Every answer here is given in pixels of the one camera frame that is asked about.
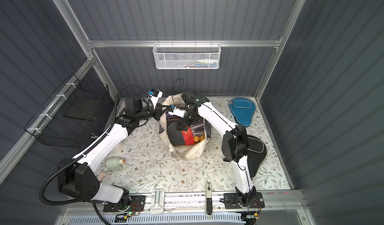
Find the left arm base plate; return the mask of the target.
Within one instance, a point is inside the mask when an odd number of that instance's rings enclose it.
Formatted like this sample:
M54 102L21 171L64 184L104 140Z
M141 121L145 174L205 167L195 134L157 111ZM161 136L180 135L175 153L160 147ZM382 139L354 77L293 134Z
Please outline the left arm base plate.
M124 196L117 204L107 202L104 205L103 212L141 212L146 204L146 198L144 195Z

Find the cream canvas tote bag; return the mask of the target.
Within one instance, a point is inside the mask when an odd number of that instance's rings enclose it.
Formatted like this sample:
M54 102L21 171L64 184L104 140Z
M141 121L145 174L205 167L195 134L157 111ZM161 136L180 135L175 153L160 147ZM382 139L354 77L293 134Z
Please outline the cream canvas tote bag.
M161 115L159 129L160 138L171 155L184 161L201 156L211 138L211 124L202 117L196 117L191 124L179 130L180 119L184 118L186 112L182 95L170 95L162 104L171 107L170 111Z

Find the blue paddle case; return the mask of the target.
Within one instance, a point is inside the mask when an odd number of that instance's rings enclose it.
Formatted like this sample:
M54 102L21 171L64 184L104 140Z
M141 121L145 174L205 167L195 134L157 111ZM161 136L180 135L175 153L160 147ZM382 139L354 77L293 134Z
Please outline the blue paddle case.
M249 127L251 125L253 115L257 110L256 104L252 100L243 97L230 100L229 108L232 115L235 117L236 122L244 125L245 127Z

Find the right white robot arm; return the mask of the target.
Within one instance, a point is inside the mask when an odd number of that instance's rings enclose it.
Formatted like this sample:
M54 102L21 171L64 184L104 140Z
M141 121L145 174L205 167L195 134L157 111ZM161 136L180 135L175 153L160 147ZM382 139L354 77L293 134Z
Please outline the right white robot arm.
M204 96L183 93L181 97L186 109L178 122L177 129L187 131L193 120L198 117L208 121L222 137L222 153L234 170L238 199L244 200L245 203L252 200L257 191L251 180L248 166L249 140L246 127L227 119Z

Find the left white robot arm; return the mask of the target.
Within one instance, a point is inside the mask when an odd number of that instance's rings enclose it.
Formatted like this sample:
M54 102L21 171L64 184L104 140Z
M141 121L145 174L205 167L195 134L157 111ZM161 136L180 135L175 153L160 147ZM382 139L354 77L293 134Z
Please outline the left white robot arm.
M81 202L109 202L119 207L126 207L131 203L129 191L117 186L104 184L95 175L105 157L134 129L140 122L160 117L175 106L156 104L154 109L143 108L137 111L125 110L115 117L108 131L95 140L84 151L74 156L77 161L65 168L70 160L64 159L58 168L64 169L58 174L58 191Z

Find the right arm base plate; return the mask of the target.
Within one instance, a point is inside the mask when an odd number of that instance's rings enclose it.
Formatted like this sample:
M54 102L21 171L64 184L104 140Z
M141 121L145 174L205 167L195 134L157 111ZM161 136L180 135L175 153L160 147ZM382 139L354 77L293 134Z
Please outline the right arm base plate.
M241 197L236 193L225 193L220 202L225 205L226 209L263 209L265 202L260 192L256 192L253 196L245 195Z

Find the black paddle case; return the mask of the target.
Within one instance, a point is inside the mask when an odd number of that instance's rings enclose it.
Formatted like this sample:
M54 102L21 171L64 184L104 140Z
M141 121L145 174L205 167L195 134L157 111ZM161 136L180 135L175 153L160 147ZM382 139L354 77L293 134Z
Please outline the black paddle case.
M267 157L267 148L265 143L255 136L248 135L248 141L248 168L250 177L253 179Z

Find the red black ping pong set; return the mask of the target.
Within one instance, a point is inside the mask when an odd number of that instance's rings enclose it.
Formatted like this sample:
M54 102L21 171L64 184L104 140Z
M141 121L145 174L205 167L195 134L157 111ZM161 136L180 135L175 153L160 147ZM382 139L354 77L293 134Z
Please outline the red black ping pong set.
M177 123L180 117L173 116L167 118L167 135L174 146L195 145L194 136L205 136L205 124L203 118L196 120L187 131L178 131Z

